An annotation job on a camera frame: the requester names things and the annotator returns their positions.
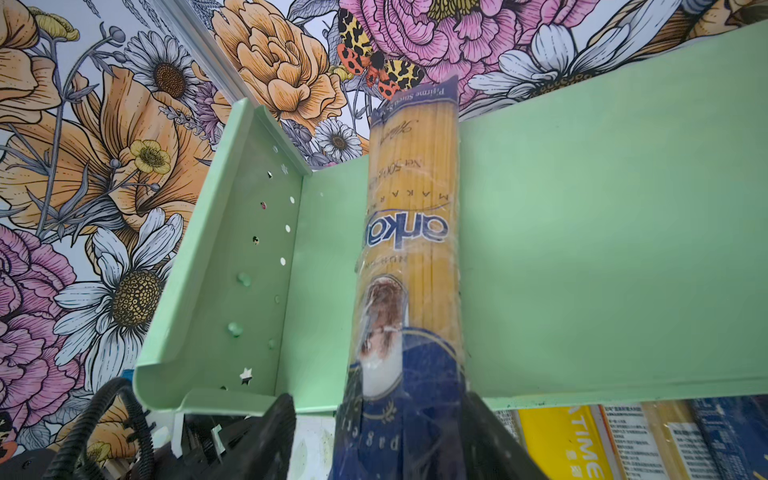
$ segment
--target blue packaging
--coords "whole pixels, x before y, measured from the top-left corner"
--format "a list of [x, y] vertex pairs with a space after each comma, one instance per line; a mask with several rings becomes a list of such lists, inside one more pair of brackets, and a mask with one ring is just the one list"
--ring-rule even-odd
[[768, 478], [768, 396], [691, 401], [724, 480]]

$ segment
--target purple flower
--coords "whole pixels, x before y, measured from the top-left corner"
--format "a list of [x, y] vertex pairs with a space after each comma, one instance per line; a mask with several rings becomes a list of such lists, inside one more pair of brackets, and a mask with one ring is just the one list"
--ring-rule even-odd
[[205, 130], [208, 141], [212, 144], [218, 143], [220, 136], [219, 118], [216, 116], [213, 107], [211, 107], [214, 103], [216, 92], [218, 90], [214, 84], [207, 81], [198, 87], [197, 93], [194, 96], [197, 119], [200, 122], [200, 126]]
[[468, 81], [498, 71], [498, 57], [530, 45], [543, 24], [573, 27], [598, 0], [340, 0], [357, 18], [375, 49], [406, 57], [439, 83], [458, 75], [459, 100], [478, 92]]
[[50, 415], [83, 386], [79, 359], [56, 366], [65, 338], [53, 333], [54, 301], [75, 275], [67, 258], [23, 230], [0, 225], [0, 410], [18, 432]]

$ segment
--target spaghetti package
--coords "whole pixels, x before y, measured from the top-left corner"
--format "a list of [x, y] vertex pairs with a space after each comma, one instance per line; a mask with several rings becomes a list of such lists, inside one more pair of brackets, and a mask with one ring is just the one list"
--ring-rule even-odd
[[603, 406], [629, 480], [720, 480], [687, 402]]
[[465, 478], [458, 81], [372, 116], [368, 221], [330, 478]]
[[768, 478], [768, 396], [696, 399], [691, 405], [723, 480]]

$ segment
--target orange peony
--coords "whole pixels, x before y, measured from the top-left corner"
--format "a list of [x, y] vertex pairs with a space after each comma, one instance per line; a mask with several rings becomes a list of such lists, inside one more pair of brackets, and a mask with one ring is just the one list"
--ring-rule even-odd
[[29, 10], [18, 0], [0, 0], [0, 8], [0, 122], [35, 123], [43, 110], [61, 103], [53, 85], [55, 65], [23, 52], [38, 43]]
[[295, 120], [314, 134], [318, 123], [341, 115], [346, 98], [339, 75], [327, 73], [323, 44], [269, 2], [226, 0], [213, 24], [216, 42], [275, 118]]

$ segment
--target floral mural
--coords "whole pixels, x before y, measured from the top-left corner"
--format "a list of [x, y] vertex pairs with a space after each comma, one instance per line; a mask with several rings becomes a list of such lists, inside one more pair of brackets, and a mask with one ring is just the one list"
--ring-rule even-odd
[[[0, 5], [3, 462], [134, 368], [229, 106], [147, 2]], [[135, 455], [124, 417], [93, 458]]]
[[457, 75], [466, 120], [768, 18], [766, 0], [188, 1], [314, 168], [366, 154], [399, 89]]
[[[60, 444], [133, 369], [230, 113], [149, 2], [29, 1], [0, 0], [0, 462]], [[366, 154], [396, 90], [458, 75], [468, 119], [768, 17], [768, 0], [188, 1], [314, 168]], [[135, 453], [113, 410], [100, 461]]]

